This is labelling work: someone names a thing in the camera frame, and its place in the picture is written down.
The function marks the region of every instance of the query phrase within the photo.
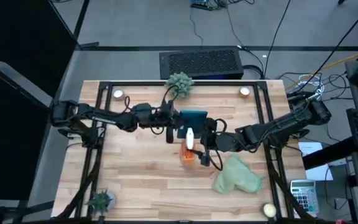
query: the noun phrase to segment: white paper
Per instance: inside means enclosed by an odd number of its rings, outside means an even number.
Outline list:
[[[302,156],[311,154],[318,150],[322,150],[323,146],[320,142],[299,142],[299,149],[302,152]],[[328,169],[328,164],[306,170],[306,177],[308,180],[334,180],[331,171],[328,170],[327,178],[326,172]]]

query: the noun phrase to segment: small potted plant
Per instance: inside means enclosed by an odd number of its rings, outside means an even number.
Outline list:
[[[165,86],[167,88],[170,88],[171,86],[177,86],[173,87],[170,90],[170,93],[173,97],[178,96],[179,99],[186,98],[190,96],[190,91],[193,88],[192,85],[194,84],[194,81],[188,77],[183,72],[169,76],[169,79],[165,82]]]
[[[100,213],[99,221],[101,221],[101,219],[104,220],[103,213],[110,211],[115,204],[115,195],[107,189],[101,193],[93,192],[93,198],[87,203],[87,205],[93,207],[93,213],[95,215]]]

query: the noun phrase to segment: calculator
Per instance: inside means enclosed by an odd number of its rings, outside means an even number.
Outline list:
[[[309,214],[317,214],[319,212],[315,181],[293,180],[291,181],[291,193],[299,205]]]

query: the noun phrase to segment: gray floor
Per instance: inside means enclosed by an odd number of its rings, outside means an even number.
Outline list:
[[[254,5],[240,2],[229,7],[234,29],[244,45],[270,45],[275,29],[287,3],[286,0],[259,1]],[[83,0],[72,0],[55,4],[67,26],[73,31]],[[347,0],[342,6],[337,1],[293,0],[276,39],[276,45],[336,45],[339,39],[358,18],[358,1]],[[101,45],[153,46],[153,45],[200,45],[189,20],[189,0],[97,0],[91,1],[79,36],[79,43],[100,42]],[[194,10],[192,17],[205,45],[237,45],[232,35],[227,11]],[[358,45],[358,25],[346,38],[343,45]],[[61,99],[77,100],[83,80],[158,80],[159,52],[74,52],[62,88]],[[263,63],[267,52],[254,52]],[[259,65],[251,55],[241,52],[243,64]],[[329,62],[348,57],[355,52],[336,52]],[[268,64],[268,78],[284,72],[312,72],[316,70],[329,52],[272,52]],[[323,72],[341,74],[340,65]],[[289,78],[297,80],[296,75]],[[245,71],[243,79],[257,79],[256,73]],[[283,79],[286,86],[291,84]],[[339,91],[323,95],[336,96]],[[347,90],[343,97],[351,97]],[[337,139],[350,136],[345,110],[353,108],[351,100],[333,100],[326,103],[333,114],[329,123],[331,135]],[[326,134],[326,126],[309,127],[308,138],[328,144],[335,141]],[[39,164],[29,205],[53,200],[56,194],[64,160],[67,140],[56,129],[50,131],[42,159]],[[329,203],[344,195],[332,194],[344,189],[344,170],[334,170],[335,181],[328,185]],[[324,188],[319,187],[319,217],[328,220],[350,219],[348,206],[341,210],[331,208],[325,199]],[[50,211],[36,213],[26,220],[43,219]]]

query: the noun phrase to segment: orange object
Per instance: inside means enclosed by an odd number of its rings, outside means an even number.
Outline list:
[[[194,169],[196,167],[196,154],[187,151],[186,140],[181,142],[180,146],[180,162],[186,169]]]

